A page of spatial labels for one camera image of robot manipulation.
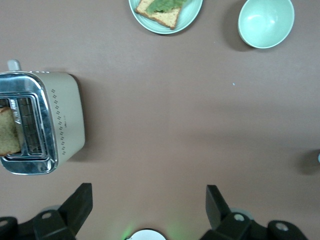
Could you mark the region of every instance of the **toast with avocado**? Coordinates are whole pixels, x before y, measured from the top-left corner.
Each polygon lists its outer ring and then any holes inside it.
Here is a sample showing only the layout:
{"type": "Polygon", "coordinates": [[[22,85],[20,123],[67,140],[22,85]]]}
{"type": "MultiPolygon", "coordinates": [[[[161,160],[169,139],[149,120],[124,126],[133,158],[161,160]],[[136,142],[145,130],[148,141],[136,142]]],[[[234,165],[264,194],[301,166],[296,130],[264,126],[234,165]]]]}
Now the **toast with avocado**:
{"type": "Polygon", "coordinates": [[[140,0],[135,12],[174,30],[186,0],[140,0]]]}

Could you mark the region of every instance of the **toaster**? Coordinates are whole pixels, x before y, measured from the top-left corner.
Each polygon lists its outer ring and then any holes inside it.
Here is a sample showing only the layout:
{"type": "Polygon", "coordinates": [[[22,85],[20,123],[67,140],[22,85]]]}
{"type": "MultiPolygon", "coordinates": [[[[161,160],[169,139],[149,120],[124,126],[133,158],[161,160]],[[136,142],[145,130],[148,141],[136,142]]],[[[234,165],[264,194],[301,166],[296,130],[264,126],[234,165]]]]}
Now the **toaster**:
{"type": "Polygon", "coordinates": [[[85,144],[77,82],[63,72],[21,71],[17,60],[8,68],[0,73],[0,108],[12,110],[21,151],[1,163],[13,174],[49,174],[85,144]]]}

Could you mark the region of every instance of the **green plate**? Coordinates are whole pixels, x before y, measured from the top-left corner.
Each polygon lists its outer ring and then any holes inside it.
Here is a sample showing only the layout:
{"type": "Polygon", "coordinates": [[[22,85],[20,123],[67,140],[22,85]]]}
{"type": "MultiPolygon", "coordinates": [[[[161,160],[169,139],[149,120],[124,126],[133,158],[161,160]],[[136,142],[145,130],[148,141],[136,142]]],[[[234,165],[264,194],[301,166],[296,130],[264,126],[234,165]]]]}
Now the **green plate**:
{"type": "Polygon", "coordinates": [[[174,34],[189,26],[197,17],[203,0],[189,0],[187,1],[179,14],[178,21],[174,30],[168,27],[162,26],[156,21],[152,21],[140,14],[135,13],[135,9],[139,5],[140,0],[129,0],[131,11],[135,19],[146,29],[156,34],[174,34]]]}

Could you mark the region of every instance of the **bowl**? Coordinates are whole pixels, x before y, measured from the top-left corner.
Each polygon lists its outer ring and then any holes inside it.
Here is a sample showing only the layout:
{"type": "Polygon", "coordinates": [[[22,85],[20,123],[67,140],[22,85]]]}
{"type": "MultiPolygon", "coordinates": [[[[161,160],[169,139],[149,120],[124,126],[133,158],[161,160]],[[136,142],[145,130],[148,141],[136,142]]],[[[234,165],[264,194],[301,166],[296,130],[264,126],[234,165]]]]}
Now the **bowl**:
{"type": "Polygon", "coordinates": [[[294,21],[290,0],[247,0],[239,14],[238,31],[246,44],[267,49],[289,35],[294,21]]]}

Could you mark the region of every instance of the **bread slice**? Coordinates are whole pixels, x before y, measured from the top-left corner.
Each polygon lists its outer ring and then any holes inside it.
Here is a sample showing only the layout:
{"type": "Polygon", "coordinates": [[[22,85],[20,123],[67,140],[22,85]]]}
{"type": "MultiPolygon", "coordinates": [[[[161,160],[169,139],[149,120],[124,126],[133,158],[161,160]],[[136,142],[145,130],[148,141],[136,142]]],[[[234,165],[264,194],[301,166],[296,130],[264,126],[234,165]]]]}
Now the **bread slice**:
{"type": "Polygon", "coordinates": [[[177,25],[178,17],[181,11],[181,7],[174,8],[168,12],[155,12],[152,14],[147,13],[147,8],[154,0],[140,0],[139,5],[136,7],[135,12],[150,20],[156,21],[159,24],[174,30],[177,25]]]}
{"type": "Polygon", "coordinates": [[[21,150],[16,124],[10,107],[0,108],[0,156],[21,150]]]}

